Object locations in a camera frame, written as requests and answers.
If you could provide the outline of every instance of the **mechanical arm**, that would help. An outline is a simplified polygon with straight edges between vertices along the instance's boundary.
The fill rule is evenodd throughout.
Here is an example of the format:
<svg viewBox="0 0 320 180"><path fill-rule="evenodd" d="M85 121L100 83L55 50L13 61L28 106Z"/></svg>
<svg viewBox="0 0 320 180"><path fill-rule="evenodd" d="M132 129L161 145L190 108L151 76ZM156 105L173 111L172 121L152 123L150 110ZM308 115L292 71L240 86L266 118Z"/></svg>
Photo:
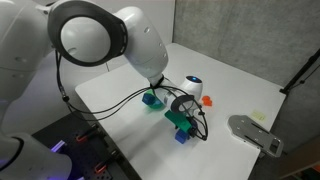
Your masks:
<svg viewBox="0 0 320 180"><path fill-rule="evenodd" d="M136 7L110 14L83 0L60 0L48 7L29 0L0 0L0 9L0 127L10 103L21 96L41 59L54 49L81 66L124 55L151 86L175 87L162 74L168 63L166 48ZM187 78L180 88L200 99L201 80ZM172 112L187 108L193 115L197 107L190 97L173 92L154 88ZM67 156L52 153L28 134L5 135L0 129L0 147L0 179L67 179L70 173Z"/></svg>

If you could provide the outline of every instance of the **white table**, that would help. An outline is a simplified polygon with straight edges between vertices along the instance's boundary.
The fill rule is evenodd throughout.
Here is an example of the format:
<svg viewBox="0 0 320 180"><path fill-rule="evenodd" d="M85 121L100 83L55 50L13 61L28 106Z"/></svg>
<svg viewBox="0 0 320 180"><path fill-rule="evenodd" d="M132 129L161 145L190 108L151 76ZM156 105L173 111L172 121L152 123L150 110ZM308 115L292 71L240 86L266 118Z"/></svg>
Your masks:
<svg viewBox="0 0 320 180"><path fill-rule="evenodd" d="M213 99L214 107L204 109L208 140L180 144L174 139L174 125L164 117L167 109L150 110L141 102L142 95L100 124L143 179L247 179L260 150L231 135L228 117L258 110L266 115L258 123L270 130L285 98L281 87L178 44L167 50L165 76L176 85L187 75L198 76L204 82L203 95ZM76 92L91 111L98 111L147 86L148 81L127 64L79 85Z"/></svg>

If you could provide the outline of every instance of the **gray object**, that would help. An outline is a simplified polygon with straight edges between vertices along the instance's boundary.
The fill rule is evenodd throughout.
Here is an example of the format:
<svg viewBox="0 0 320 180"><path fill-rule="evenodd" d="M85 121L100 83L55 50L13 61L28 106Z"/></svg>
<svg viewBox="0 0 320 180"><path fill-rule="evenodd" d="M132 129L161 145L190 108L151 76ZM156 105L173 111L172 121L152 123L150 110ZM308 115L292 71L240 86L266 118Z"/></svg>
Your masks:
<svg viewBox="0 0 320 180"><path fill-rule="evenodd" d="M280 157L283 142L258 123L245 115L234 115L228 120L229 128L234 136L254 145L271 157Z"/></svg>

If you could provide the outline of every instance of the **green block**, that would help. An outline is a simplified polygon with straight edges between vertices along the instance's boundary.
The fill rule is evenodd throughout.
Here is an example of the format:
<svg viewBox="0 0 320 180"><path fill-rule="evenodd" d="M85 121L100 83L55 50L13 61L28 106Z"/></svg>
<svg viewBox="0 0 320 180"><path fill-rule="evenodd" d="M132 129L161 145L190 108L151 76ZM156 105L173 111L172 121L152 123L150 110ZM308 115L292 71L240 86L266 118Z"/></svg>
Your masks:
<svg viewBox="0 0 320 180"><path fill-rule="evenodd" d="M182 113L173 113L171 111L167 111L164 115L182 131L188 133L189 129L191 128L191 124L189 123L185 115L183 115Z"/></svg>

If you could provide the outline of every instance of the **wall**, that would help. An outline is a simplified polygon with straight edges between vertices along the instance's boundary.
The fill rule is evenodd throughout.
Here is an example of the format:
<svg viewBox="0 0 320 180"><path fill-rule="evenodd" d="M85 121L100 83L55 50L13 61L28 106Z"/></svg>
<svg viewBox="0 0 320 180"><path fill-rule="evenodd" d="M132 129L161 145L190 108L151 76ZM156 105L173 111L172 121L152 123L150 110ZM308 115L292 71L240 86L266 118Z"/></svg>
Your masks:
<svg viewBox="0 0 320 180"><path fill-rule="evenodd" d="M35 0L46 5L53 0ZM126 6L137 6L155 25L165 44L172 42L174 0L94 0L97 4L114 13ZM115 69L127 63L124 57L108 62L109 69ZM3 122L3 131L34 133L69 114L61 100L55 79L54 54L49 54L42 62L34 79L24 94L9 107ZM72 103L81 105L74 88L85 81L108 72L106 65L83 68L63 61L61 65L62 82L72 99Z"/></svg>
<svg viewBox="0 0 320 180"><path fill-rule="evenodd" d="M319 22L319 0L177 0L174 42L285 86L320 48ZM320 135L319 76L292 90L274 125L288 151Z"/></svg>

